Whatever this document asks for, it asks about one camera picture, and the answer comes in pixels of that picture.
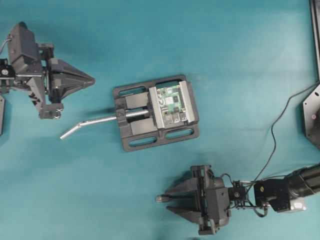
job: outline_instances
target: blue table surface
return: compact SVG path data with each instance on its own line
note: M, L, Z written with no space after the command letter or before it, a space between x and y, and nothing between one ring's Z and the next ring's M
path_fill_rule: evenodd
M5 96L3 240L196 238L198 226L155 197L192 165L252 180L272 151L271 123L317 78L308 0L1 0L0 13L3 39L25 21L38 43L54 43L57 58L96 78L64 99L60 120L38 119L23 92ZM114 121L59 139L73 124L109 114L114 87L177 74L192 82L199 138L124 152ZM263 176L319 162L303 133L307 95L275 127L278 148ZM266 218L234 210L218 235L201 238L319 239L319 200Z

